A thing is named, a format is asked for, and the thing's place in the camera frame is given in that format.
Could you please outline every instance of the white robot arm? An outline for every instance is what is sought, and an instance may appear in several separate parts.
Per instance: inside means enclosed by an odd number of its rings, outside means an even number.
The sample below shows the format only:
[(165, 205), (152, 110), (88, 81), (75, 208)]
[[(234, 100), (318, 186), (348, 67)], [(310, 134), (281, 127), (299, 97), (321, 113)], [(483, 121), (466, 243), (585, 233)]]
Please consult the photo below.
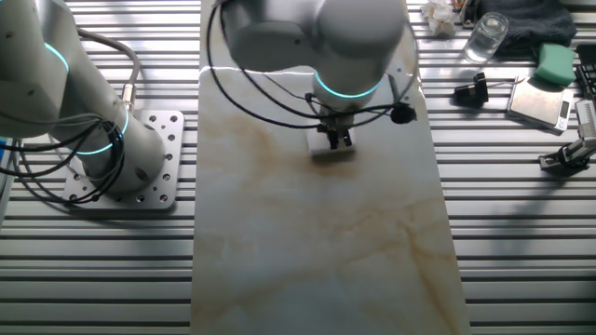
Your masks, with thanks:
[(222, 13), (238, 65), (261, 72), (308, 65), (315, 95), (338, 111), (370, 101), (407, 24), (395, 0), (232, 0)]
[[(65, 141), (88, 125), (64, 127), (59, 120), (80, 115), (113, 121), (123, 133), (126, 159), (110, 193), (151, 183), (164, 164), (164, 144), (127, 111), (93, 65), (68, 6), (61, 0), (1, 0), (0, 136), (24, 139), (49, 133)], [(77, 157), (88, 176), (112, 169), (110, 146), (108, 133), (96, 130), (79, 148)]]

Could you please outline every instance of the metal rail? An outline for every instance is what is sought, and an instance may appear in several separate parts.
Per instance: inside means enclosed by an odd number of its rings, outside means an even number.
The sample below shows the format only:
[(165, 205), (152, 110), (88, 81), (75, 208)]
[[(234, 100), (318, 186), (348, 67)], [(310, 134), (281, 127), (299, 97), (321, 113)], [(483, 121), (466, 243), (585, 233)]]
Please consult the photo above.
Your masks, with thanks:
[[(542, 173), (539, 154), (576, 139), (505, 117), (509, 89), (482, 110), (452, 106), (453, 88), (531, 74), (531, 60), (461, 62), (470, 31), (430, 36), (409, 0), (423, 87), (474, 334), (596, 334), (596, 168), (569, 180)], [(596, 3), (563, 0), (579, 23), (574, 46), (596, 39)], [(0, 334), (188, 334), (193, 251), (200, 1), (67, 1), (78, 24), (116, 38), (142, 60), (137, 109), (183, 111), (178, 207), (169, 215), (89, 221), (65, 216), (13, 186), (0, 231)], [(84, 45), (118, 89), (131, 63)], [(576, 98), (580, 90), (573, 86)], [(46, 142), (40, 138), (36, 141)], [(53, 165), (32, 156), (35, 168)], [(64, 172), (45, 182), (59, 191)]]

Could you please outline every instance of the white marble surface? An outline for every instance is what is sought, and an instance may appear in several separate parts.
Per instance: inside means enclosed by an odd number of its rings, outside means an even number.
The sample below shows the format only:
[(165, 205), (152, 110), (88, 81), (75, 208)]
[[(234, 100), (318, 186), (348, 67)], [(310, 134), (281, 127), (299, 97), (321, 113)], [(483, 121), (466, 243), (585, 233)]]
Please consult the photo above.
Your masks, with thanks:
[[(408, 43), (391, 69), (410, 69)], [(217, 65), (232, 65), (214, 45)], [(220, 76), (255, 112), (305, 122), (265, 102), (237, 71)], [(299, 94), (311, 89), (307, 69), (276, 79)], [(373, 104), (390, 101), (387, 86)], [(419, 86), (409, 98), (417, 122), (384, 117), (357, 129), (354, 155), (314, 161), (303, 131), (244, 115), (202, 73), (193, 334), (469, 333)]]

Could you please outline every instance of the white paper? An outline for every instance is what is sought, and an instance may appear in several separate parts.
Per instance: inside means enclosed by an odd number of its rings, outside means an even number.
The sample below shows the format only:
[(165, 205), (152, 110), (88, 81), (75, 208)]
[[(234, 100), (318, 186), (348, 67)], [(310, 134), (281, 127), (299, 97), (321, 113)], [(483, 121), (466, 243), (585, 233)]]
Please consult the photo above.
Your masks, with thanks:
[(444, 0), (428, 0), (428, 3), (422, 6), (422, 15), (428, 21), (433, 35), (455, 35), (454, 13), (451, 5)]

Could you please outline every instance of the clear plastic cup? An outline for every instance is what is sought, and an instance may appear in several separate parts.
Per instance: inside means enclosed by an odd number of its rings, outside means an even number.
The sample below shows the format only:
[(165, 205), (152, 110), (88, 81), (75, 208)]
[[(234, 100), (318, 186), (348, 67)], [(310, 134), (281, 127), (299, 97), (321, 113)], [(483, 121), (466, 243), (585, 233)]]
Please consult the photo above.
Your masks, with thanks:
[(464, 47), (466, 59), (473, 63), (489, 61), (505, 39), (508, 27), (509, 22), (503, 15), (494, 12), (484, 14)]

